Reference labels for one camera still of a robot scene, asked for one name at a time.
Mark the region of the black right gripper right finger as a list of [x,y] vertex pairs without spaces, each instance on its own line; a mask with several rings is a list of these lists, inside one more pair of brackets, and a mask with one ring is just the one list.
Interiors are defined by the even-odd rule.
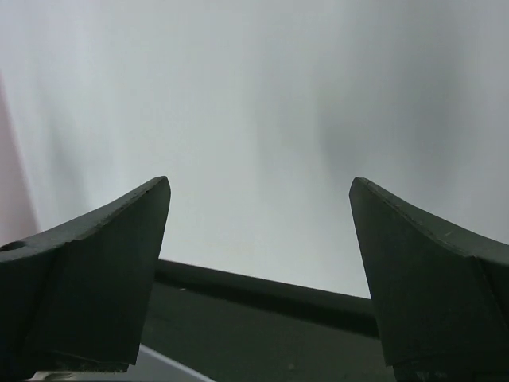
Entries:
[[508,246],[363,177],[349,200],[396,380],[507,380]]

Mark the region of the cream and green t-shirt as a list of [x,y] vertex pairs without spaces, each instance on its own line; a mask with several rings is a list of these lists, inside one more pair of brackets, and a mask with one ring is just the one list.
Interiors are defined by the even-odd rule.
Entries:
[[156,176],[162,256],[368,296],[366,177],[508,240],[505,1],[4,1],[37,226]]

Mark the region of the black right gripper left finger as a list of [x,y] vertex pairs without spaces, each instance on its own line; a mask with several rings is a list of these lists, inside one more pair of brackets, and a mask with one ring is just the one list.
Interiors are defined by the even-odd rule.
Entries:
[[171,190],[156,177],[1,249],[1,378],[136,363]]

